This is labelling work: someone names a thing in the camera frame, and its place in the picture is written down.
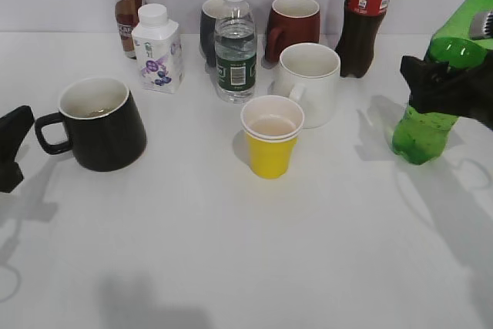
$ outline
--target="yellow paper cup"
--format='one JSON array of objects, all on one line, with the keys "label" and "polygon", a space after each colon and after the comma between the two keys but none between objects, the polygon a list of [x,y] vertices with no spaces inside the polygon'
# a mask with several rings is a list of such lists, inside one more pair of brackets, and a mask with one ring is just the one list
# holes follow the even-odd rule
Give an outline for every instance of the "yellow paper cup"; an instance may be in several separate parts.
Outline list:
[{"label": "yellow paper cup", "polygon": [[301,107],[283,96],[261,96],[250,100],[240,116],[252,171],[264,179],[283,175],[304,124]]}]

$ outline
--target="green plastic bottle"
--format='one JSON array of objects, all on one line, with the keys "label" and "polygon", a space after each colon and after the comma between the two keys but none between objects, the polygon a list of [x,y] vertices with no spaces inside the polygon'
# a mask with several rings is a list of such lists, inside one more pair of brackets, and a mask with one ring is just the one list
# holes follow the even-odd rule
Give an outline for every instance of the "green plastic bottle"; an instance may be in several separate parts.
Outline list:
[{"label": "green plastic bottle", "polygon": [[[470,69],[482,64],[493,39],[471,40],[469,28],[474,16],[493,9],[493,0],[465,0],[431,38],[425,60],[448,62],[450,69]],[[447,145],[448,134],[458,120],[443,113],[418,113],[409,103],[395,127],[392,150],[409,163],[421,165],[439,157]]]}]

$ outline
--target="cup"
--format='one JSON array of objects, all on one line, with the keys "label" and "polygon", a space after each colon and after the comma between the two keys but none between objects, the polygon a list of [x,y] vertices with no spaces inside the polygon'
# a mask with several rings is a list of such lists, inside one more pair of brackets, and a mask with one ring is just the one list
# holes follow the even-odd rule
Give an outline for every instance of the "cup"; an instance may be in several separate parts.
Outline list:
[{"label": "cup", "polygon": [[283,175],[303,127],[301,107],[282,96],[260,96],[245,104],[240,117],[252,171],[264,179]]},{"label": "cup", "polygon": [[327,123],[335,110],[340,59],[328,46],[304,42],[288,46],[280,55],[272,93],[300,104],[305,128]]},{"label": "cup", "polygon": [[202,12],[200,13],[200,48],[206,56],[209,67],[216,67],[214,28],[223,4],[224,0],[207,0],[202,4]]},{"label": "cup", "polygon": [[[35,122],[39,144],[48,154],[73,151],[81,166],[94,171],[121,169],[146,148],[146,131],[129,88],[122,82],[94,77],[68,86],[59,111]],[[62,123],[68,140],[49,144],[42,128]]]},{"label": "cup", "polygon": [[267,24],[265,59],[278,62],[280,53],[292,44],[318,42],[320,6],[314,0],[274,0]]}]

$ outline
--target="drink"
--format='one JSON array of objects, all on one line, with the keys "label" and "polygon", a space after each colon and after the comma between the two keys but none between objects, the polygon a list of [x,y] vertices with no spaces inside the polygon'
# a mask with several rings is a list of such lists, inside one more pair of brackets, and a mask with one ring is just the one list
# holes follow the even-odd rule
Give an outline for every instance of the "drink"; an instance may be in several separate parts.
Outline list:
[{"label": "drink", "polygon": [[226,102],[246,102],[255,89],[257,33],[245,0],[224,0],[214,46],[219,97]]},{"label": "drink", "polygon": [[254,121],[250,128],[261,135],[281,136],[292,133],[296,125],[285,117],[264,116]]},{"label": "drink", "polygon": [[110,113],[113,110],[114,110],[114,108],[101,108],[101,109],[97,109],[96,111],[92,111],[92,112],[84,115],[84,118],[86,118],[86,119],[92,119],[94,117],[104,116],[104,115]]},{"label": "drink", "polygon": [[[469,26],[478,12],[491,8],[493,0],[465,0],[433,35],[425,60],[448,62],[450,74],[482,64],[487,49],[493,49],[493,39],[471,40]],[[435,112],[420,114],[412,105],[411,96],[404,117],[395,128],[392,150],[410,163],[422,164],[442,154],[458,117]]]},{"label": "drink", "polygon": [[374,43],[377,31],[385,13],[375,16],[362,16],[344,10],[344,28],[336,52],[340,56],[340,75],[363,77],[373,62]]},{"label": "drink", "polygon": [[132,30],[139,23],[137,11],[143,5],[143,0],[116,0],[115,17],[118,31],[122,39],[125,55],[131,59],[136,58],[133,50]]},{"label": "drink", "polygon": [[378,28],[390,0],[346,0],[344,27],[337,43],[340,75],[363,77],[373,62]]},{"label": "drink", "polygon": [[179,25],[161,4],[140,7],[139,19],[132,37],[143,88],[173,94],[183,78]]}]

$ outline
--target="brown bottle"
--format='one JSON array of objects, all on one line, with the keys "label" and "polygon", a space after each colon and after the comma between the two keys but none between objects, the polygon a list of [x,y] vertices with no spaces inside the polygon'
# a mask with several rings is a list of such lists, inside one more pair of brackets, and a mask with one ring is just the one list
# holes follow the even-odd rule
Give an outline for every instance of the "brown bottle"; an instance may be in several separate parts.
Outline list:
[{"label": "brown bottle", "polygon": [[139,23],[137,11],[144,4],[143,0],[116,0],[115,17],[118,31],[122,39],[125,55],[131,59],[136,58],[133,50],[132,30]]},{"label": "brown bottle", "polygon": [[390,0],[346,0],[344,27],[336,53],[340,56],[340,75],[363,77],[373,62],[378,28]]}]

